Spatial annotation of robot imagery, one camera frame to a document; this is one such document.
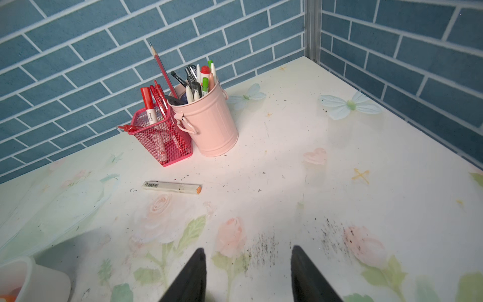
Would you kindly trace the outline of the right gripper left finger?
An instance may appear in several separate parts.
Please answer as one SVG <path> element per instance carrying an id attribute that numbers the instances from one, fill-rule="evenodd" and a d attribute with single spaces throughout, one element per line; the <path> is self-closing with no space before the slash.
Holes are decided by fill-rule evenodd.
<path id="1" fill-rule="evenodd" d="M 198 248 L 159 302 L 205 302 L 206 282 L 206 255 Z"/>

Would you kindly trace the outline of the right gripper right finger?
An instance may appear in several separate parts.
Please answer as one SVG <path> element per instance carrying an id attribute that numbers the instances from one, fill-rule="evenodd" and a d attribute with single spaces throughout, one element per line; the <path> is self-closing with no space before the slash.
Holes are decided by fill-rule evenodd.
<path id="1" fill-rule="evenodd" d="M 295 302 L 343 301 L 299 245 L 291 255 L 291 286 Z"/>

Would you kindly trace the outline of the white plastic storage box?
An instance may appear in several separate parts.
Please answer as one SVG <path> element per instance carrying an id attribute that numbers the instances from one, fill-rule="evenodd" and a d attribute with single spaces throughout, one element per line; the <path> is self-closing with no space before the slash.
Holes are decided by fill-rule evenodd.
<path id="1" fill-rule="evenodd" d="M 67 274 L 19 257 L 1 265 L 1 301 L 67 302 L 71 283 Z"/>

